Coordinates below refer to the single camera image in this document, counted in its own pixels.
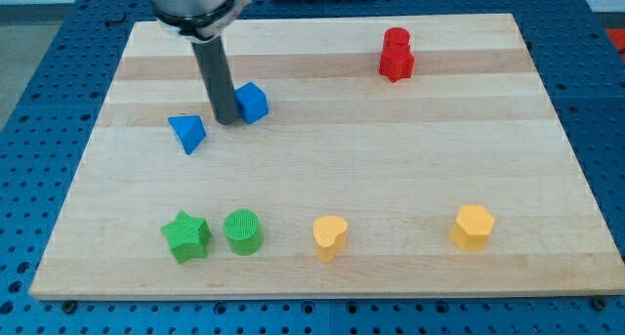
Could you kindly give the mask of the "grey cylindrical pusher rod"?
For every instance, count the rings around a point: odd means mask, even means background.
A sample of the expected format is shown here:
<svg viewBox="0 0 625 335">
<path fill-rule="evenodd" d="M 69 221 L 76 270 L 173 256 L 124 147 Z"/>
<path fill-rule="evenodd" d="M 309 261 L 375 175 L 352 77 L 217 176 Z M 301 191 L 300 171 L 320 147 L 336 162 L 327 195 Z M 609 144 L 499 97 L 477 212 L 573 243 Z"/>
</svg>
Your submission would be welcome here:
<svg viewBox="0 0 625 335">
<path fill-rule="evenodd" d="M 239 118 L 237 100 L 222 38 L 192 45 L 216 120 L 230 125 Z"/>
</svg>

